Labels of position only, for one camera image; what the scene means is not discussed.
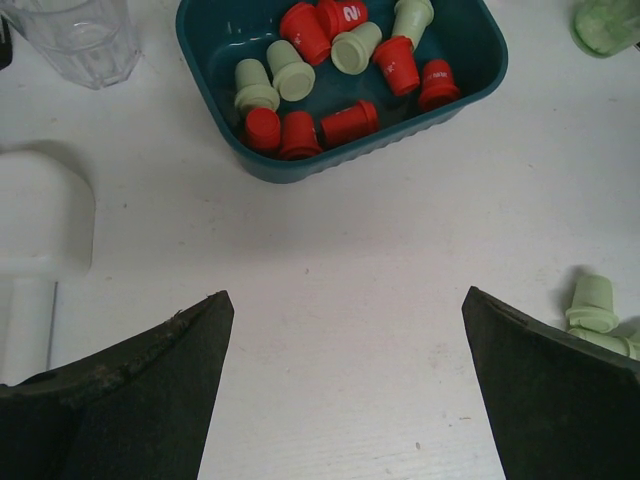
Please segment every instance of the plastic tray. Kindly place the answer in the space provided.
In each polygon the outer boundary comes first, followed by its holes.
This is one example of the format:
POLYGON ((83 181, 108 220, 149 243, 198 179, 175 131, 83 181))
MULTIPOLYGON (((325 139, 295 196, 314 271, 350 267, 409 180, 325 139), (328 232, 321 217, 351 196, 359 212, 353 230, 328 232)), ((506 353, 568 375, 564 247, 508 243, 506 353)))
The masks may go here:
MULTIPOLYGON (((309 112, 316 125, 324 116, 353 105, 373 102, 380 117, 378 133, 306 160, 284 162, 255 153, 238 139, 242 120, 233 107, 235 65, 257 58, 266 66, 266 49, 277 39, 280 19, 296 0, 183 0, 176 18, 178 40, 204 100, 241 165, 273 183, 291 183, 354 159, 377 148, 445 122, 463 107, 493 92, 506 73, 507 46, 481 0, 432 0, 435 19, 415 50, 420 69, 444 58, 453 69, 462 98, 433 112, 421 113, 418 91, 395 97, 371 62, 358 76, 340 73, 328 59, 316 67, 316 85, 300 102, 282 102, 278 113, 309 112)), ((365 0, 369 20, 388 38, 394 0, 365 0)))

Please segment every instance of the green cap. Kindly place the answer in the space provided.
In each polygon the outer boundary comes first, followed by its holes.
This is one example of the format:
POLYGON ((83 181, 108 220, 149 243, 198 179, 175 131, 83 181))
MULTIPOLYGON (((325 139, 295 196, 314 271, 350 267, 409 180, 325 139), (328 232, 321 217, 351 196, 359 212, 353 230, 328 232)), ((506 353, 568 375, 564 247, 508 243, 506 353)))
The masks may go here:
POLYGON ((640 356, 640 351, 637 351, 634 345, 624 337, 610 337, 584 328, 572 328, 567 333, 634 360, 638 360, 640 356))
POLYGON ((365 22, 333 39, 331 60, 342 73, 359 75, 369 65, 369 59, 381 41, 380 28, 373 22, 365 22))
POLYGON ((280 95, 271 86, 267 71, 262 63, 247 58, 236 65, 236 98, 234 106, 240 115, 246 117, 251 110, 265 107, 274 112, 280 106, 280 95))
POLYGON ((313 90, 316 73, 302 60, 286 40, 278 40, 267 49, 267 62, 273 73, 273 86, 288 102, 302 100, 313 90))
POLYGON ((576 283, 571 308, 567 310, 571 327, 607 333, 620 323, 613 313, 613 286, 601 275, 583 275, 576 283))
POLYGON ((425 28, 433 21, 433 6, 429 0, 399 0, 395 6, 396 19, 392 37, 407 37, 415 49, 425 28))

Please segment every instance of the glass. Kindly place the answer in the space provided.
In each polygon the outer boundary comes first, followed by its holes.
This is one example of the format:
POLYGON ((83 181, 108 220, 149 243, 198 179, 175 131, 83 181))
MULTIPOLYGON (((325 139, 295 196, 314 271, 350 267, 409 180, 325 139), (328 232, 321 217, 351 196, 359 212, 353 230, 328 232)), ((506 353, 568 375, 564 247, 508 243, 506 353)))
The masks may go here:
POLYGON ((127 0, 0 0, 0 11, 62 77, 94 90, 129 78, 140 55, 127 0))
POLYGON ((574 18, 573 38, 600 58, 640 42, 640 0, 587 0, 574 18))

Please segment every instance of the red plastic cap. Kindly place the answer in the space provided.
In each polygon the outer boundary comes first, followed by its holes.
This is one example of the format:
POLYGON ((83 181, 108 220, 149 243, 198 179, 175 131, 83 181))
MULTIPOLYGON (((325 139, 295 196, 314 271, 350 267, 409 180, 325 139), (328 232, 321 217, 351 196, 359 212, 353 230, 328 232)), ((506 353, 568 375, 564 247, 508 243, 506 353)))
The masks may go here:
POLYGON ((316 7, 316 16, 318 23, 331 41, 339 33, 353 30, 366 22, 369 12, 367 6, 361 1, 320 0, 316 7))
POLYGON ((313 118, 307 112, 291 112, 282 126, 282 160, 302 160, 322 153, 313 118))
POLYGON ((311 65, 320 65, 331 54, 331 44, 318 23, 316 9, 308 3, 296 3, 289 9, 280 22, 280 36, 311 65))
POLYGON ((380 130, 373 103, 358 100, 353 107, 325 117, 320 122, 328 147, 338 147, 380 130))
POLYGON ((444 60, 432 60, 422 70, 422 93, 418 105, 423 112, 430 112, 455 102, 460 89, 453 79, 451 67, 444 60))
POLYGON ((420 86, 413 44, 407 37, 393 37, 382 43, 373 53, 373 61, 382 70, 394 95, 406 95, 420 86))
POLYGON ((268 108, 255 108, 245 120, 247 145, 261 153, 275 153, 280 147, 280 119, 268 108))

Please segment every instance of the white table surface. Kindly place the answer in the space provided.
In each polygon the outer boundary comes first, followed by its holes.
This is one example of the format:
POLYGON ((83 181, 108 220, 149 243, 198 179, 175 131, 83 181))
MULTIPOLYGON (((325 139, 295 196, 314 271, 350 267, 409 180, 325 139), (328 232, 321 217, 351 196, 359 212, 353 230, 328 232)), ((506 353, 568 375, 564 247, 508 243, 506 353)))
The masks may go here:
POLYGON ((460 307, 477 285, 554 325, 576 266, 640 313, 640 53, 590 58, 557 0, 489 0, 504 83, 450 122, 288 186, 238 167, 178 47, 133 2, 124 84, 59 79, 22 39, 0 145, 83 173, 94 262, 59 285, 53 367, 221 289, 235 324, 200 478, 496 479, 460 307))

